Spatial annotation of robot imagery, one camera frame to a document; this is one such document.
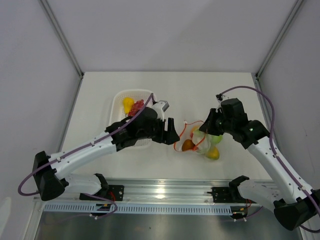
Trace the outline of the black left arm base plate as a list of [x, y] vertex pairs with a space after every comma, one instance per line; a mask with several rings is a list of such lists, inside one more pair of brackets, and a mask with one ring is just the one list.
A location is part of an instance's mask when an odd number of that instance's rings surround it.
[[105, 177], [100, 173], [94, 174], [100, 187], [95, 193], [80, 193], [79, 199], [83, 201], [97, 201], [97, 197], [111, 200], [113, 202], [122, 201], [125, 187], [123, 185], [110, 185]]

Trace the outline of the right aluminium frame post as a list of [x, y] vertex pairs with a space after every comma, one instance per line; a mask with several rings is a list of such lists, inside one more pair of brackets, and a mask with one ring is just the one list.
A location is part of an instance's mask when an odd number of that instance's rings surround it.
[[281, 46], [282, 42], [284, 41], [286, 35], [290, 31], [290, 28], [293, 26], [296, 18], [298, 17], [299, 13], [301, 12], [303, 6], [305, 5], [306, 0], [295, 0], [293, 7], [290, 9], [287, 17], [285, 18], [284, 23], [282, 24], [279, 32], [277, 33], [274, 41], [271, 44], [271, 47], [267, 51], [266, 56], [264, 57], [262, 63], [260, 64], [256, 74], [255, 79], [257, 81], [260, 80], [264, 71], [267, 69], [268, 65], [270, 64], [271, 60], [273, 59], [274, 55], [277, 53], [279, 47]]

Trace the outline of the left aluminium frame post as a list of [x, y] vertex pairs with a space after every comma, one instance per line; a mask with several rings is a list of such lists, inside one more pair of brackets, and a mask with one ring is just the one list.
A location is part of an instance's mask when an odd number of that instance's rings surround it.
[[76, 59], [76, 56], [74, 54], [74, 51], [72, 50], [69, 41], [67, 40], [65, 33], [55, 16], [54, 11], [51, 8], [51, 5], [48, 0], [39, 0], [39, 5], [41, 6], [44, 14], [46, 15], [48, 22], [50, 23], [57, 39], [60, 42], [60, 45], [62, 46], [63, 50], [65, 51], [65, 54], [67, 55], [69, 61], [71, 62], [75, 72], [77, 75], [82, 78], [84, 76], [84, 72], [82, 71], [78, 60]]

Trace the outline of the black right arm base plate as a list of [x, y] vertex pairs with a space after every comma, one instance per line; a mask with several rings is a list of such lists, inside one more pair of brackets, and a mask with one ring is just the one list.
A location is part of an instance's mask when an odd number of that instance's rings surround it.
[[214, 203], [236, 203], [244, 204], [246, 199], [240, 195], [238, 187], [244, 181], [249, 180], [250, 178], [244, 175], [241, 175], [228, 183], [228, 186], [224, 187], [212, 187], [207, 194], [212, 196]]

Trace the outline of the green apple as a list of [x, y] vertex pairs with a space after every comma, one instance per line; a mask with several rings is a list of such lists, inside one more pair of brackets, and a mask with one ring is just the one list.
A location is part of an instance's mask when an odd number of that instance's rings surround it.
[[219, 135], [219, 136], [216, 136], [216, 135], [212, 135], [211, 136], [211, 143], [213, 145], [217, 145], [219, 144], [223, 139], [223, 136], [222, 135]]

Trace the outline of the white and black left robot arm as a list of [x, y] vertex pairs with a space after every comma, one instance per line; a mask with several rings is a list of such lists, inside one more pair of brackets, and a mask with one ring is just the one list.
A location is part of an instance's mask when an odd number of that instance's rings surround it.
[[146, 107], [135, 116], [114, 122], [82, 146], [51, 155], [45, 151], [37, 153], [32, 170], [41, 200], [50, 201], [67, 192], [93, 195], [97, 200], [105, 199], [109, 187], [102, 174], [83, 176], [72, 172], [97, 158], [132, 147], [137, 141], [145, 139], [166, 145], [178, 142], [180, 137], [174, 119], [163, 119], [154, 109]]

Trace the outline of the red grape bunch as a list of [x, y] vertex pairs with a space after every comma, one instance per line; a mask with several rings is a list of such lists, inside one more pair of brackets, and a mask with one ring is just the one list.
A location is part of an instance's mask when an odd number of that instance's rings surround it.
[[130, 109], [130, 111], [128, 112], [127, 115], [130, 116], [130, 117], [134, 117], [136, 115], [136, 113], [141, 110], [141, 108], [144, 106], [144, 104], [145, 103], [144, 103], [143, 99], [136, 101], [131, 106], [131, 109]]

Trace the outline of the yellow pepper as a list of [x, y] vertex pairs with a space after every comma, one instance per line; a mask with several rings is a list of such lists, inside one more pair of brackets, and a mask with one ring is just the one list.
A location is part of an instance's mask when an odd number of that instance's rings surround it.
[[125, 97], [122, 101], [124, 113], [128, 115], [134, 105], [135, 101], [130, 97]]

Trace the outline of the yellow green mango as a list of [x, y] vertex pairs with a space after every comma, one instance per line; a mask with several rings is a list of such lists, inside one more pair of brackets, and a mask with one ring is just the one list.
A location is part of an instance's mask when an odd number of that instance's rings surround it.
[[220, 158], [220, 152], [216, 146], [213, 146], [205, 153], [205, 156], [211, 160], [218, 160]]

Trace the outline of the clear zip bag orange zipper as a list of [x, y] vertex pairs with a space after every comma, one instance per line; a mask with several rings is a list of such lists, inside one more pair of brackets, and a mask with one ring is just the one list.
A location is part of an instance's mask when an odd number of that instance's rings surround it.
[[179, 134], [180, 141], [173, 144], [173, 149], [178, 153], [193, 152], [211, 160], [218, 160], [220, 152], [217, 145], [222, 141], [223, 136], [200, 131], [203, 123], [202, 120], [191, 123], [184, 120], [183, 130]]

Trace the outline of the white cauliflower with green leaves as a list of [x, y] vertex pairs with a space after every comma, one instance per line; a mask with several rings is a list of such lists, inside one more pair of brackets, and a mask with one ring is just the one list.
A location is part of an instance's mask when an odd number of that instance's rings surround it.
[[205, 154], [212, 146], [212, 136], [199, 130], [193, 132], [192, 142], [195, 144], [195, 151], [199, 154]]

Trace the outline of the orange apricot fruit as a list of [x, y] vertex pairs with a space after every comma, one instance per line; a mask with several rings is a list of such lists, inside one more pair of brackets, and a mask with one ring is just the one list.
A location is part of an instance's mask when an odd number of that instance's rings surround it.
[[197, 131], [200, 127], [199, 126], [194, 126], [192, 129], [191, 129], [191, 133], [193, 133], [194, 131]]

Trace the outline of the aluminium frame post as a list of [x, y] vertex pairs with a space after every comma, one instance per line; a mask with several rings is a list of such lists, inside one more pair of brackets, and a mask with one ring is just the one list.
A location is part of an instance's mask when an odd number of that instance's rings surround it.
[[257, 81], [260, 80], [264, 71], [267, 69], [268, 65], [270, 64], [271, 60], [273, 59], [274, 55], [277, 53], [279, 47], [281, 46], [282, 42], [284, 41], [286, 35], [290, 31], [290, 28], [293, 26], [296, 18], [298, 17], [299, 13], [301, 12], [303, 6], [305, 5], [306, 0], [295, 0], [293, 7], [290, 9], [287, 17], [285, 18], [284, 23], [282, 24], [279, 32], [277, 33], [274, 41], [271, 44], [271, 47], [267, 51], [266, 56], [264, 57], [262, 63], [260, 64], [256, 74], [255, 79]]
[[48, 0], [39, 0], [39, 5], [41, 6], [44, 14], [46, 15], [48, 22], [50, 23], [57, 39], [60, 42], [60, 45], [62, 46], [63, 50], [65, 51], [65, 54], [67, 55], [69, 61], [71, 62], [75, 72], [77, 75], [82, 78], [84, 76], [84, 72], [82, 71], [78, 60], [76, 59], [76, 56], [74, 54], [74, 51], [72, 50], [69, 41], [67, 40], [65, 33], [55, 16], [54, 11], [51, 8], [51, 5]]

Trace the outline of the brown kiwi fruit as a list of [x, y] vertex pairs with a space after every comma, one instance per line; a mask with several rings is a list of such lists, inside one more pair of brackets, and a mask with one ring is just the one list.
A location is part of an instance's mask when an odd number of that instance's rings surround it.
[[191, 139], [186, 139], [182, 144], [181, 150], [183, 152], [193, 150], [195, 146], [196, 145], [193, 143]]

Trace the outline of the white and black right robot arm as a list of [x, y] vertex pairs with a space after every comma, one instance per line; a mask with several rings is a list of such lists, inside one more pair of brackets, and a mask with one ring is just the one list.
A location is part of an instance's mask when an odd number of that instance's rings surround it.
[[230, 134], [260, 162], [277, 186], [273, 191], [246, 178], [228, 189], [232, 201], [250, 199], [258, 203], [273, 212], [277, 221], [289, 231], [302, 227], [320, 213], [320, 191], [293, 169], [276, 148], [267, 128], [259, 120], [248, 119], [240, 100], [223, 100], [218, 108], [211, 108], [199, 129], [213, 136]]

